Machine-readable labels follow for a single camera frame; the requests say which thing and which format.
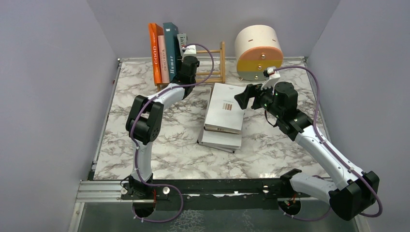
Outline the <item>grey book with plant cover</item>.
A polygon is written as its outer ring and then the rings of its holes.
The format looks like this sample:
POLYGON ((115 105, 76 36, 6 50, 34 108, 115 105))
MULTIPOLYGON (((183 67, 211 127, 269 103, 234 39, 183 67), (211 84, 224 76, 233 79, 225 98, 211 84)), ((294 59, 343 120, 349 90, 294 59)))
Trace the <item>grey book with plant cover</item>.
POLYGON ((187 35, 185 33, 179 33, 177 35, 177 41, 178 41, 178 48, 180 51, 180 57, 183 58, 184 52, 185 52, 185 45, 188 42, 187 35))

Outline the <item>white rose Designer Fate book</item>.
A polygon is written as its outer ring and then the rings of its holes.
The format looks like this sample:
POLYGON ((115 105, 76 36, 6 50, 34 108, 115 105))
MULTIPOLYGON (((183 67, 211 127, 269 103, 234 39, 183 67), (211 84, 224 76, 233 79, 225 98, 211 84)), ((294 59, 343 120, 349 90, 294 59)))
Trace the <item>white rose Designer Fate book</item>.
POLYGON ((168 71, 164 35, 158 36, 158 46, 159 46, 159 52, 160 52, 161 82, 167 84, 167 83, 170 83, 170 76, 169 76, 169 71, 168 71))

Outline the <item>teal Humor book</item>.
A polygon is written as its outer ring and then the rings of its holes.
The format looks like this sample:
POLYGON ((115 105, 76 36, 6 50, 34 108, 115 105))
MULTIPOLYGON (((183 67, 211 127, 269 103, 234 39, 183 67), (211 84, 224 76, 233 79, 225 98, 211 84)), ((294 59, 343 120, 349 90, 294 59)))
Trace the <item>teal Humor book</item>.
POLYGON ((167 55, 168 73, 170 82, 176 77, 181 65, 181 53, 177 35, 178 27, 172 22, 163 23, 165 48, 167 55))

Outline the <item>orange Fashion Show book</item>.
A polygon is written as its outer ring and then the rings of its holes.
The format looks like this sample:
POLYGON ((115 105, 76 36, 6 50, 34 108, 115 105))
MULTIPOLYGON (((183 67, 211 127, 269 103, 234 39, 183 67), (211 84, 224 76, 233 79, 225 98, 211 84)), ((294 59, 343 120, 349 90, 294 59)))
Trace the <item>orange Fashion Show book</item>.
POLYGON ((163 35, 163 28, 156 23, 148 23, 149 38, 151 45, 151 58, 154 84, 161 84, 161 67, 158 37, 163 35))

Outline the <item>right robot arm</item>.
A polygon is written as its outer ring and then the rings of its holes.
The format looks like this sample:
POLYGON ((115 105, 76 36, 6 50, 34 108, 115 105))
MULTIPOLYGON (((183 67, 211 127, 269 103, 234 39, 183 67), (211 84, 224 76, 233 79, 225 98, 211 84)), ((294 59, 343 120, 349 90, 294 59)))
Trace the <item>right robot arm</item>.
POLYGON ((373 171, 364 172, 326 140, 313 120, 298 109, 298 93, 292 83, 279 82, 268 89, 249 84, 234 99, 241 109, 246 109, 249 100, 254 99, 251 108, 262 108, 274 116, 280 131, 304 148, 331 178, 326 181, 293 169, 279 178, 279 191, 283 196, 307 194, 329 204, 333 212, 346 221, 377 201, 379 177, 373 171))

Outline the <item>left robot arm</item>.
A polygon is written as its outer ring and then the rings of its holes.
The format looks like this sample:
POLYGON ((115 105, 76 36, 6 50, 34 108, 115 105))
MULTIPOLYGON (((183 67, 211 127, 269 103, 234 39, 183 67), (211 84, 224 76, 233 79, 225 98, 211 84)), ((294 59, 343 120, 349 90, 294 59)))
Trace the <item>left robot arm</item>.
POLYGON ((192 92, 199 64, 194 56, 183 58, 180 70, 166 88, 148 97, 138 95, 133 101, 126 121, 126 131, 135 144, 129 185, 139 198, 147 198, 152 192, 152 145, 159 135, 163 112, 192 92))

